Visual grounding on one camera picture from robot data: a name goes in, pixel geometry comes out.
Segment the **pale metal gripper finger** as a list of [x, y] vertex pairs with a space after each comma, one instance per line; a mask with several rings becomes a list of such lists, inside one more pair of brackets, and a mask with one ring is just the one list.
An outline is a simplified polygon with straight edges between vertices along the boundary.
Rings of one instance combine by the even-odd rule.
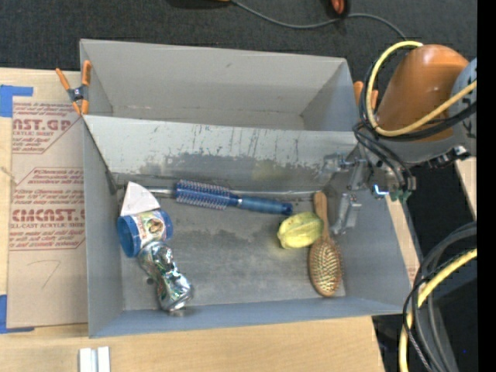
[[330, 184], [339, 176], [347, 179], [348, 184], [355, 184], [359, 160], [356, 157], [347, 156], [344, 153], [333, 153], [323, 158], [323, 165], [319, 171], [319, 179]]
[[337, 205], [335, 222], [331, 225], [331, 233], [339, 236], [348, 229], [354, 228], [361, 207], [362, 204], [355, 192], [342, 193]]

